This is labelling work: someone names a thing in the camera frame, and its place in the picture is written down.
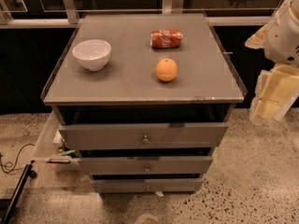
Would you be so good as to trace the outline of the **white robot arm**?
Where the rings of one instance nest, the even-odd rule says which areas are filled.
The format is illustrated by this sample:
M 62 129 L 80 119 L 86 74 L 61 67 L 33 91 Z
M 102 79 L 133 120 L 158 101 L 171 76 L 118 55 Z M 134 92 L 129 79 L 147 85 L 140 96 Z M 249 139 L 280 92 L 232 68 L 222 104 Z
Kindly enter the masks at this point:
M 285 0 L 245 46 L 263 49 L 264 56 L 275 63 L 258 76 L 249 120 L 256 125 L 281 120 L 299 93 L 299 0 Z

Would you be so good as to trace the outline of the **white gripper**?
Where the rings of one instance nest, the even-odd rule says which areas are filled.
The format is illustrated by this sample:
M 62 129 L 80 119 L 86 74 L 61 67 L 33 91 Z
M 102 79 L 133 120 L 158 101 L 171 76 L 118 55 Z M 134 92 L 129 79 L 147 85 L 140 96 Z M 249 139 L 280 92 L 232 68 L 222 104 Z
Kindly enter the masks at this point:
M 248 38 L 245 46 L 263 49 L 266 28 L 267 25 L 264 25 Z M 262 70 L 250 106 L 249 120 L 255 125 L 263 125 L 271 119 L 280 121 L 298 97 L 298 66 L 277 63 L 270 71 Z

